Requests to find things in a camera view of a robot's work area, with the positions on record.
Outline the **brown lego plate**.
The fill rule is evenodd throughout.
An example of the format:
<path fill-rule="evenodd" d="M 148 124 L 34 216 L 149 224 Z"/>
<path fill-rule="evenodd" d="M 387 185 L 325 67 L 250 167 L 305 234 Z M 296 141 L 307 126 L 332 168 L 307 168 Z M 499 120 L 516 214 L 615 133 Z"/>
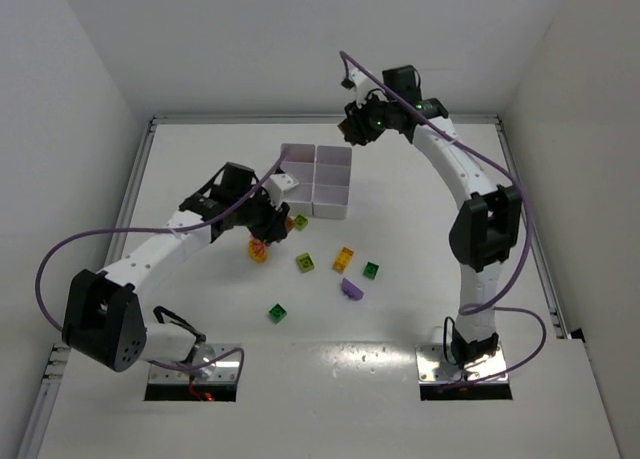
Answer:
<path fill-rule="evenodd" d="M 295 228 L 295 221 L 290 217 L 285 220 L 285 229 L 287 232 L 291 232 Z"/>
<path fill-rule="evenodd" d="M 344 119 L 343 121 L 341 121 L 338 124 L 338 129 L 344 136 L 346 136 L 350 130 L 349 121 L 347 119 Z"/>

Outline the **orange printed round lego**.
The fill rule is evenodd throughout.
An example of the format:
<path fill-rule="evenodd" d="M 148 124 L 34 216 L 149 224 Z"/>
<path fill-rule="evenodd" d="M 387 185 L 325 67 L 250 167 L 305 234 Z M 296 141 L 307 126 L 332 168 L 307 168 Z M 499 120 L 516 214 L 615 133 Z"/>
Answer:
<path fill-rule="evenodd" d="M 262 241 L 251 238 L 248 244 L 248 254 L 256 263 L 265 263 L 268 260 L 268 247 Z"/>

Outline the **lime green square lego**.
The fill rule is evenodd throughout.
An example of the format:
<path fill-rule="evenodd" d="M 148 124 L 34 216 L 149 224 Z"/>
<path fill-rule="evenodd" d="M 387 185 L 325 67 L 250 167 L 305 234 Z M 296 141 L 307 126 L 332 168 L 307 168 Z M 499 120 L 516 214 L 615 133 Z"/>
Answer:
<path fill-rule="evenodd" d="M 299 214 L 294 218 L 294 224 L 297 230 L 304 230 L 307 227 L 308 223 L 308 218 L 302 214 Z"/>
<path fill-rule="evenodd" d="M 314 261 L 309 253 L 303 253 L 297 256 L 296 263 L 302 273 L 310 272 L 315 268 Z"/>

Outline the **yellow lego brick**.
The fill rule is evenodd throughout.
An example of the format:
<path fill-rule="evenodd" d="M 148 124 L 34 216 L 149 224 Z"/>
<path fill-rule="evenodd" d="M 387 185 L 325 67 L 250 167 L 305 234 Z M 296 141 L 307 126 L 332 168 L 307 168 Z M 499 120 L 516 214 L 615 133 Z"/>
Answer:
<path fill-rule="evenodd" d="M 340 274 L 342 274 L 347 267 L 349 266 L 351 260 L 353 259 L 354 251 L 348 247 L 343 247 L 340 253 L 337 255 L 332 269 Z"/>

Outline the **dark green square lego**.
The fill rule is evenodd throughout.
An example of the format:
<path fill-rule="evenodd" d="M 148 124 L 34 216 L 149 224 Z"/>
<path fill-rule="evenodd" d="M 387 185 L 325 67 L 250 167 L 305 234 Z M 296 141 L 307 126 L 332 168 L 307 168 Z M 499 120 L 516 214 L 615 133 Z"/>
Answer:
<path fill-rule="evenodd" d="M 373 262 L 368 262 L 363 269 L 363 276 L 374 280 L 379 272 L 379 265 Z"/>

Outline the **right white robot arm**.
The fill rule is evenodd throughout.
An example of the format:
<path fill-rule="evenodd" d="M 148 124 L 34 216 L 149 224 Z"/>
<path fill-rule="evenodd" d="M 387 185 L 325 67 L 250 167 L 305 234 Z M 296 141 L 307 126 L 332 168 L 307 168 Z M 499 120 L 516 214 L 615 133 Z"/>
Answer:
<path fill-rule="evenodd" d="M 383 132 L 403 135 L 434 167 L 458 209 L 449 246 L 460 265 L 459 311 L 443 352 L 463 367 L 498 347 L 493 311 L 498 279 L 519 236 L 522 197 L 515 186 L 495 183 L 458 140 L 444 105 L 423 98 L 415 69 L 383 73 L 378 85 L 355 67 L 346 69 L 343 88 L 355 94 L 339 128 L 346 142 L 367 145 Z"/>

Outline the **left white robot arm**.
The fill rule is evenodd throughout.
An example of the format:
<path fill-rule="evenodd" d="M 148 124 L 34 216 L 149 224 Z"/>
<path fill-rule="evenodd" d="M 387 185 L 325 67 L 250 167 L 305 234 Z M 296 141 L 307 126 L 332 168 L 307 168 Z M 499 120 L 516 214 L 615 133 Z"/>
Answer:
<path fill-rule="evenodd" d="M 126 257 L 98 272 L 84 269 L 71 281 L 62 340 L 70 348 L 115 371 L 138 361 L 175 371 L 195 371 L 206 337 L 175 313 L 157 306 L 155 321 L 141 305 L 190 256 L 236 227 L 264 245 L 290 231 L 285 193 L 295 181 L 277 170 L 257 179 L 253 169 L 226 163 L 188 196 L 167 225 Z"/>

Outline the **white six-compartment container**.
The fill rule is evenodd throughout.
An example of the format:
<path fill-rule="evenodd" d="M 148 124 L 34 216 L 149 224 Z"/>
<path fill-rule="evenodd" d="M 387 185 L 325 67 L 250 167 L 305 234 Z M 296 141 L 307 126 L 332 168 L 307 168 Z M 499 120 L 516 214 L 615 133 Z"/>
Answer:
<path fill-rule="evenodd" d="M 283 143 L 281 170 L 298 181 L 285 193 L 292 216 L 343 220 L 347 217 L 352 170 L 348 147 Z"/>

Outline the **purple arch lego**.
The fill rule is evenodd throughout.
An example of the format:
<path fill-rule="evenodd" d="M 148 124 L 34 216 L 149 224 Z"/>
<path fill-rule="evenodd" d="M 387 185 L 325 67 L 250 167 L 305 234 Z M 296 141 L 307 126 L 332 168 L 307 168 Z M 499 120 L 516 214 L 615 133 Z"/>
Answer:
<path fill-rule="evenodd" d="M 340 288 L 342 293 L 352 300 L 361 300 L 364 297 L 364 291 L 347 278 L 342 279 Z"/>

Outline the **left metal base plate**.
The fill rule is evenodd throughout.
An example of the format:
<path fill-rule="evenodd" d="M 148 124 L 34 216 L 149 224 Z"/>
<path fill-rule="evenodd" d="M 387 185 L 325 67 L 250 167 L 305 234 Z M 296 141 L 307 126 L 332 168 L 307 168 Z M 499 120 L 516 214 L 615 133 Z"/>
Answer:
<path fill-rule="evenodd" d="M 186 362 L 151 362 L 149 385 L 237 386 L 244 369 L 245 351 L 239 344 L 201 343 Z"/>

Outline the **metal base plate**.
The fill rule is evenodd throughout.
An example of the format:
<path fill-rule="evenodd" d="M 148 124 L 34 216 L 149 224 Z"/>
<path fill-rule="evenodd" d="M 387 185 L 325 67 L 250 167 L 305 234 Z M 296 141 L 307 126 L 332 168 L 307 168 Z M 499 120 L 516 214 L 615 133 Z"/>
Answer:
<path fill-rule="evenodd" d="M 423 344 L 415 349 L 418 381 L 420 385 L 444 385 L 450 382 L 477 381 L 479 383 L 507 383 L 506 361 L 498 347 L 493 355 L 483 355 L 466 363 L 462 369 L 449 363 L 441 344 Z"/>
<path fill-rule="evenodd" d="M 244 369 L 245 351 L 239 344 L 201 343 L 186 362 L 151 362 L 149 385 L 237 386 Z"/>

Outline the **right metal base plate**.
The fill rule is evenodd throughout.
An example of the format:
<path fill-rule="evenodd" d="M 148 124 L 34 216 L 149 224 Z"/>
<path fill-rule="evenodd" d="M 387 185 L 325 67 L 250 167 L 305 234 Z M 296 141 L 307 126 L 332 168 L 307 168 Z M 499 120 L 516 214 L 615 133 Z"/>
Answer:
<path fill-rule="evenodd" d="M 479 383 L 507 383 L 506 361 L 498 347 L 493 355 L 483 355 L 466 363 L 462 369 L 449 363 L 441 344 L 423 344 L 415 349 L 418 381 L 420 385 L 444 385 L 450 382 L 477 381 Z"/>

